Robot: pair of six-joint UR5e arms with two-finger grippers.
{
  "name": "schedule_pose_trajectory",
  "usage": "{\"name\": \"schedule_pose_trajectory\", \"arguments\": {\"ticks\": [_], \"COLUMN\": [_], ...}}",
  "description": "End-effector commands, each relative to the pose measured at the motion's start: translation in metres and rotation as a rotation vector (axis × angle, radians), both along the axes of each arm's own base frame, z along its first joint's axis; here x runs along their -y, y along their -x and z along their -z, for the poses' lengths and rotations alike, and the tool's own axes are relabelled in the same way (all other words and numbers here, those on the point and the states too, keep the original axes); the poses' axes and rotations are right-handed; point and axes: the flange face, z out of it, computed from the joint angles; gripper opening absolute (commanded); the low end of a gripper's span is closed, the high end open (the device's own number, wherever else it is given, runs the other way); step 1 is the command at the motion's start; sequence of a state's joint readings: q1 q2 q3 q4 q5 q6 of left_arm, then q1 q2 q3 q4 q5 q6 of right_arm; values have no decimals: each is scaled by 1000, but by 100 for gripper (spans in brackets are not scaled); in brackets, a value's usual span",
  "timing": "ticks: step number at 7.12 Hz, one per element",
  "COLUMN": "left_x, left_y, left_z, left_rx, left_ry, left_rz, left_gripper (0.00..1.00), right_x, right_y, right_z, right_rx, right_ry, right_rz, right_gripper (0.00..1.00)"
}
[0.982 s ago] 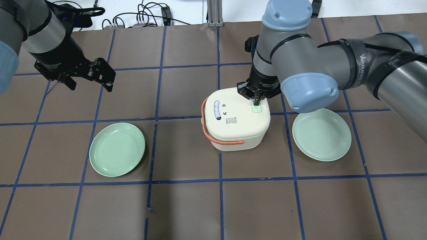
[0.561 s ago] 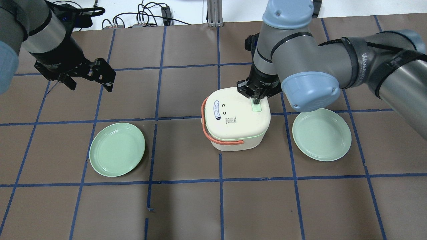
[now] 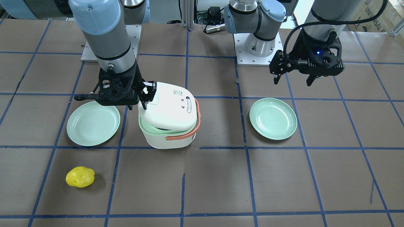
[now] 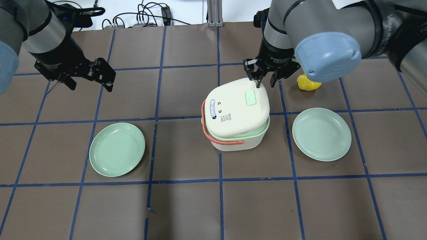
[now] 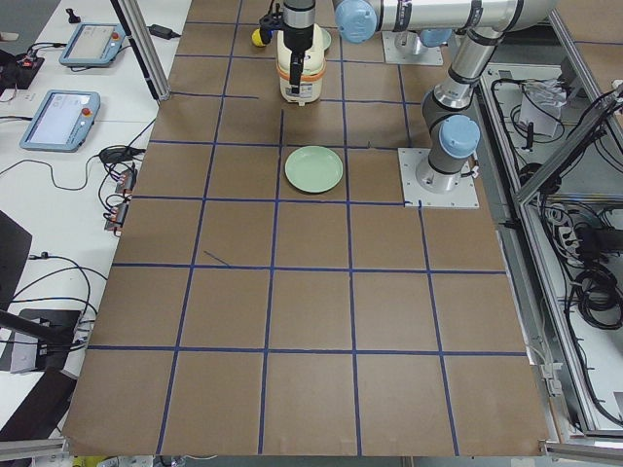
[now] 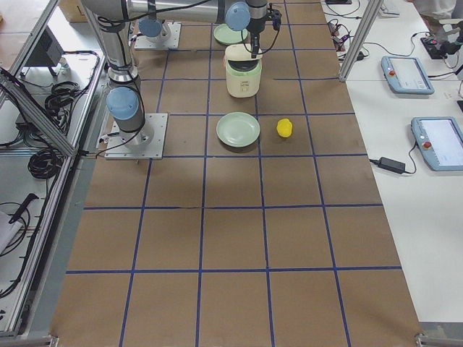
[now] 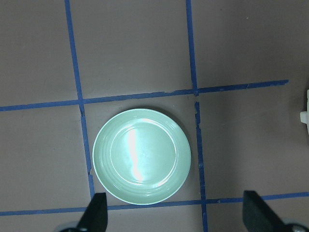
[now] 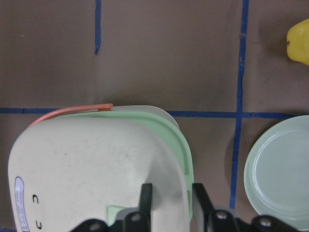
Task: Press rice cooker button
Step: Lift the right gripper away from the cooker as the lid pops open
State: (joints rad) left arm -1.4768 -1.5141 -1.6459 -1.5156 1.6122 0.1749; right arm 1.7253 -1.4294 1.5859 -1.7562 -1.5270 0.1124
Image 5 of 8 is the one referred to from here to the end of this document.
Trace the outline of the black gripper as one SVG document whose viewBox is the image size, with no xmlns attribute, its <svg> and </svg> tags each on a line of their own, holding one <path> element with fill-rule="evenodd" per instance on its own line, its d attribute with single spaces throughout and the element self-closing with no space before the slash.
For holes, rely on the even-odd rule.
<svg viewBox="0 0 623 467">
<path fill-rule="evenodd" d="M 314 24 L 305 28 L 294 28 L 288 25 L 283 29 L 283 41 L 285 47 L 291 52 L 289 63 L 289 83 L 300 84 L 304 70 L 306 52 L 313 45 Z M 299 96 L 301 87 L 291 86 L 293 96 Z"/>
</svg>

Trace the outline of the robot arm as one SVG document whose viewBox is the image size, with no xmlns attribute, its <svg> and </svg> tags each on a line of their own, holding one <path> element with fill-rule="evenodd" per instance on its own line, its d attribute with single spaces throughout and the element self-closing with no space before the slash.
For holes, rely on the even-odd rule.
<svg viewBox="0 0 623 467">
<path fill-rule="evenodd" d="M 427 191 L 445 195 L 461 179 L 461 171 L 473 156 L 481 130 L 464 114 L 473 91 L 503 34 L 491 27 L 468 29 L 452 60 L 447 78 L 428 92 L 421 111 L 429 130 L 431 148 L 419 162 L 416 176 Z"/>
<path fill-rule="evenodd" d="M 444 108 L 471 102 L 496 47 L 506 33 L 531 27 L 557 6 L 555 1 L 335 1 L 335 22 L 343 39 L 360 44 L 381 31 L 451 29 L 466 33 L 446 80 L 432 91 Z"/>
</svg>

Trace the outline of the green plate near arm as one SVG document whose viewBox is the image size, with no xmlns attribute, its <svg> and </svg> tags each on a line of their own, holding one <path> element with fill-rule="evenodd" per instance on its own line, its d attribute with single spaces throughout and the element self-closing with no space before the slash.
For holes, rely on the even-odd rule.
<svg viewBox="0 0 623 467">
<path fill-rule="evenodd" d="M 295 189 L 308 194 L 320 194 L 340 183 L 344 165 L 331 149 L 305 146 L 287 157 L 284 171 L 286 179 Z"/>
<path fill-rule="evenodd" d="M 322 38 L 323 38 L 323 49 L 327 51 L 332 43 L 332 37 L 328 30 L 322 28 Z"/>
</svg>

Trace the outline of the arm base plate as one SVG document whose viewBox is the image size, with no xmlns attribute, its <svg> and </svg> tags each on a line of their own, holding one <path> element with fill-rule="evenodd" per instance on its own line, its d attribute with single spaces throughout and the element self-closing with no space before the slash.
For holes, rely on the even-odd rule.
<svg viewBox="0 0 623 467">
<path fill-rule="evenodd" d="M 406 207 L 478 209 L 480 207 L 470 166 L 455 174 L 442 174 L 429 164 L 429 149 L 399 148 L 398 159 Z"/>
<path fill-rule="evenodd" d="M 441 48 L 426 47 L 415 32 L 385 31 L 382 36 L 386 63 L 441 66 L 444 62 Z"/>
</svg>

